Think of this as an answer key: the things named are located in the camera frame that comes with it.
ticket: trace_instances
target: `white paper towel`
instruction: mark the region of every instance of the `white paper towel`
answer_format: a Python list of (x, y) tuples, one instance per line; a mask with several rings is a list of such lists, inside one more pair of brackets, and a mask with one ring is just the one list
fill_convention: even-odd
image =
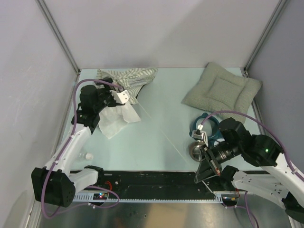
[(122, 106), (106, 107), (99, 113), (99, 116), (98, 126), (108, 139), (120, 132), (128, 123), (141, 120), (130, 102)]

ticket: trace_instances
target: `striped cloth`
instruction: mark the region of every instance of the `striped cloth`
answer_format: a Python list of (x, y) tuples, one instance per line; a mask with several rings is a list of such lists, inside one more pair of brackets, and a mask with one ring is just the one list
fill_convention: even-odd
[(140, 89), (145, 84), (153, 81), (157, 71), (157, 68), (132, 68), (124, 72), (113, 70), (103, 71), (99, 69), (97, 71), (96, 78), (103, 79), (105, 77), (111, 77), (115, 83), (118, 83), (124, 89), (128, 90), (131, 96), (129, 102), (134, 105), (138, 103), (136, 96), (139, 93)]

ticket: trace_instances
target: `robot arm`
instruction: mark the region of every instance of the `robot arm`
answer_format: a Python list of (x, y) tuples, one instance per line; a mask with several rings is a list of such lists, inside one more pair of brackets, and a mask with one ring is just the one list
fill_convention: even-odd
[[(282, 148), (266, 135), (251, 135), (241, 122), (233, 118), (222, 121), (218, 128), (225, 141), (214, 147), (203, 144), (200, 149), (203, 159), (195, 182), (220, 176), (235, 188), (274, 202), (285, 209), (290, 217), (304, 223), (304, 182), (289, 168)], [(201, 132), (200, 135), (203, 139), (205, 133)], [(222, 170), (223, 162), (240, 154), (246, 162), (265, 170), (264, 174), (250, 174), (231, 166)]]
[(99, 113), (105, 107), (124, 105), (129, 98), (128, 91), (117, 92), (108, 85), (101, 89), (97, 89), (94, 85), (81, 88), (80, 104), (76, 111), (76, 126), (72, 125), (68, 137), (61, 143), (45, 167), (35, 168), (32, 172), (32, 183), (37, 201), (41, 201), (43, 184), (50, 170), (52, 172), (47, 182), (44, 202), (53, 205), (68, 207), (76, 193), (99, 181), (98, 178), (102, 176), (99, 174), (103, 169), (87, 166), (81, 172), (70, 175), (72, 164), (97, 127), (100, 120)]

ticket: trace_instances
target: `light blue tabletop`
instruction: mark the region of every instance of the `light blue tabletop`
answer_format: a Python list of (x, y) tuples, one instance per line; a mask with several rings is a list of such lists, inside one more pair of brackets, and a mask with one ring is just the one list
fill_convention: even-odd
[[(188, 154), (188, 146), (194, 141), (189, 137), (189, 128), (191, 122), (204, 111), (182, 104), (181, 101), (196, 85), (203, 70), (204, 68), (160, 68), (154, 81), (140, 91), (139, 104), (133, 105), (141, 121), (127, 124), (110, 140), (97, 127), (83, 147), (83, 151), (92, 153), (94, 159), (75, 161), (72, 168), (82, 169), (94, 165), (105, 170), (196, 171), (199, 164)], [(226, 70), (242, 76), (239, 68)], [(84, 69), (79, 80), (96, 78), (96, 73), (96, 69)], [(254, 117), (252, 107), (248, 114)], [(73, 110), (69, 114), (65, 136), (72, 117)], [(259, 134), (257, 124), (253, 121), (246, 120), (245, 127), (252, 134)], [(246, 163), (241, 156), (222, 166), (225, 165), (241, 170), (260, 169)]]

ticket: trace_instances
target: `gray cushion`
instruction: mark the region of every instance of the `gray cushion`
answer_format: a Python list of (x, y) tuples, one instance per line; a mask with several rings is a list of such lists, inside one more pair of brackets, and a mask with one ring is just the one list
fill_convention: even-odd
[[(246, 114), (261, 86), (261, 81), (235, 76), (211, 62), (182, 102), (210, 112), (233, 110)], [(236, 114), (220, 114), (220, 117), (233, 117), (237, 121), (245, 122), (245, 117)]]

